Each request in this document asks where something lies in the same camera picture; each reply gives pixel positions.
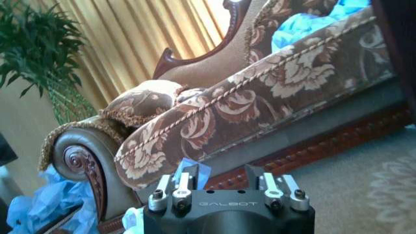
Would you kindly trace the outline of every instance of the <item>logo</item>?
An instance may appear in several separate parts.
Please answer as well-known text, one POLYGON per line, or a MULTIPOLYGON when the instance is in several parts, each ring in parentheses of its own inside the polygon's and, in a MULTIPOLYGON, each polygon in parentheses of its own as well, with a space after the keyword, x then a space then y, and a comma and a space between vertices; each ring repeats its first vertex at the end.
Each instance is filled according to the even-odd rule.
POLYGON ((258 202, 200 202, 200 206, 255 206, 258 202))

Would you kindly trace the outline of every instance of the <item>sofa armrest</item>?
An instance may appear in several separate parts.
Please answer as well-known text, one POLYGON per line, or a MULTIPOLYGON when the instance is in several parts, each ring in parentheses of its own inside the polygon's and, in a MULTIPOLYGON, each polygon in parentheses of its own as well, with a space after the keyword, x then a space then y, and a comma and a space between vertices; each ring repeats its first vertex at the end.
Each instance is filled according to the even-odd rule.
POLYGON ((70 180, 91 183, 99 221, 140 206, 134 190, 118 176, 114 157, 131 132, 116 121, 92 117, 55 129, 43 146, 40 170, 50 163, 70 180))

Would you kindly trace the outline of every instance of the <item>scrolled wooden carving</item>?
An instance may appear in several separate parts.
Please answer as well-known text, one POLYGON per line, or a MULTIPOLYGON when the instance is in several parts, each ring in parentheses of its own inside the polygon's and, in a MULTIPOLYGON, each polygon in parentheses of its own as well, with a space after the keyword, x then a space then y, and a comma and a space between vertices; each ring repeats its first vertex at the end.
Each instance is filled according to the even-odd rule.
POLYGON ((68 168, 78 174, 84 173, 90 180, 100 221, 106 213, 107 185, 99 160, 84 146, 72 145, 64 151, 64 161, 68 168))
POLYGON ((107 220, 99 224, 100 233, 123 233, 124 227, 122 222, 122 216, 115 217, 111 220, 107 220))
POLYGON ((224 0, 223 6, 226 9, 230 10, 231 18, 230 18, 228 31, 227 31, 227 34, 224 36, 222 43, 207 54, 196 58, 191 58, 191 59, 174 58, 172 49, 166 48, 162 53, 162 57, 159 59, 158 65, 156 65, 152 79, 159 79, 159 77, 172 68, 199 62, 203 59, 211 57, 228 45, 243 23, 251 1, 252 0, 242 0, 242 1, 224 0))

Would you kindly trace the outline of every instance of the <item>metal clamp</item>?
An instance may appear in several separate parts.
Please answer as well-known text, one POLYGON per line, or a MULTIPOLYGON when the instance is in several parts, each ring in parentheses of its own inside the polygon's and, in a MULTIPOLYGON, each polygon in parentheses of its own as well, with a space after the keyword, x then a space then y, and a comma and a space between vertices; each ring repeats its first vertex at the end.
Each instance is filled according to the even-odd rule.
POLYGON ((154 212, 163 211, 168 207, 168 189, 171 183, 171 175, 163 175, 158 184, 158 188, 150 195, 150 210, 154 212))
POLYGON ((283 175, 278 178, 278 183, 286 195, 290 196, 291 208, 296 211, 307 211, 310 209, 310 197, 306 192, 299 189, 294 177, 291 175, 283 175))
POLYGON ((191 180, 190 173, 183 172, 179 188, 172 193, 172 204, 174 207, 180 211, 186 210, 192 202, 192 193, 191 190, 188 189, 190 180, 191 180))
POLYGON ((278 210, 282 208, 282 197, 284 193, 278 188, 275 178, 271 173, 263 173, 263 178, 267 186, 267 190, 264 192, 264 203, 271 209, 278 210))

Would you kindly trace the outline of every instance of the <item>green leaves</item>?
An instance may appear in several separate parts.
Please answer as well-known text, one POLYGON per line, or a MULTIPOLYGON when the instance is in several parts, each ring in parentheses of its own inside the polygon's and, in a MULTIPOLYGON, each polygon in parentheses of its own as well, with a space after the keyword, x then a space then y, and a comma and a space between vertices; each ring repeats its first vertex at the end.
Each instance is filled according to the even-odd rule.
POLYGON ((56 6, 42 12, 20 1, 0 0, 0 88, 23 78, 31 85, 22 96, 34 86, 42 96, 48 81, 82 85, 75 57, 83 38, 78 23, 56 12, 56 6))
POLYGON ((22 97, 27 94, 28 90, 32 88, 34 85, 35 85, 35 84, 31 84, 31 85, 22 91, 20 97, 19 97, 19 98, 22 98, 22 97))

